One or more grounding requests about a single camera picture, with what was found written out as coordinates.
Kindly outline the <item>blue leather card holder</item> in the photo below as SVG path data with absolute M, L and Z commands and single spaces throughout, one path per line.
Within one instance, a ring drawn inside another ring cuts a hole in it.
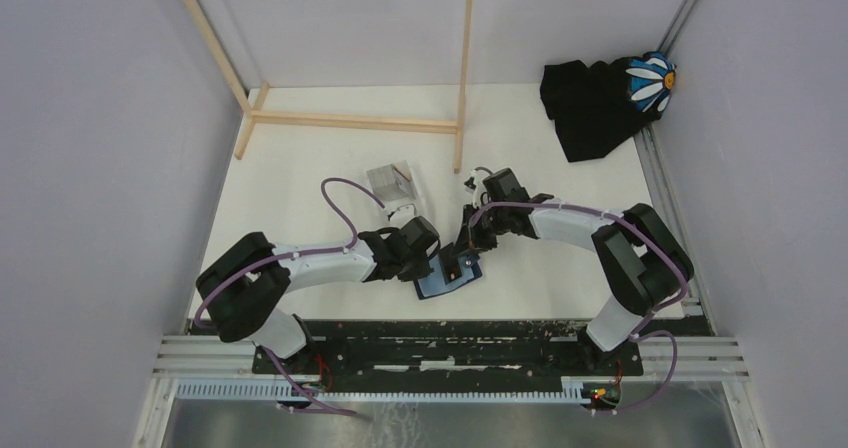
M 482 277 L 477 254 L 457 255 L 452 244 L 442 248 L 429 261 L 431 272 L 414 282 L 419 300 L 436 298 L 452 293 Z

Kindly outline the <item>silver credit card stack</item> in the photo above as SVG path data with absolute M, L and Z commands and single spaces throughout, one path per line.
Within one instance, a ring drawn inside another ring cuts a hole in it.
M 408 180 L 394 170 L 392 163 L 366 171 L 372 192 L 384 203 L 403 198 Z

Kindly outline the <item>clear plastic card box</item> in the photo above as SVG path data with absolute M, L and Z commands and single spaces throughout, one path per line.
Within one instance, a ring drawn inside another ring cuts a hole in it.
M 406 195 L 403 198 L 391 201 L 387 204 L 389 212 L 397 212 L 403 206 L 413 205 L 417 215 L 430 218 L 430 206 L 426 194 L 424 178 L 421 170 L 416 163 L 407 162 L 405 160 L 392 163 L 395 171 L 408 180 L 409 187 L 406 189 Z

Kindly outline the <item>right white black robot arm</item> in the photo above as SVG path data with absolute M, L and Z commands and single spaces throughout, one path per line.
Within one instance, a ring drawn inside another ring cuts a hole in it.
M 549 194 L 531 196 L 509 168 L 475 168 L 464 185 L 472 198 L 463 207 L 456 257 L 491 251 L 506 234 L 561 242 L 597 256 L 610 296 L 577 334 L 578 364 L 591 376 L 612 369 L 617 351 L 688 292 L 692 261 L 648 204 L 602 211 Z

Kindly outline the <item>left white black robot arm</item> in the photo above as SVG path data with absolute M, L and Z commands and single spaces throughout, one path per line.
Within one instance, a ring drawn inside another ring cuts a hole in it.
M 278 248 L 261 232 L 242 237 L 196 279 L 201 304 L 194 323 L 212 328 L 223 343 L 250 341 L 269 350 L 291 374 L 315 359 L 309 336 L 277 305 L 284 294 L 334 283 L 412 282 L 428 276 L 429 251 L 439 242 L 422 216 L 402 227 L 357 233 L 337 246 Z

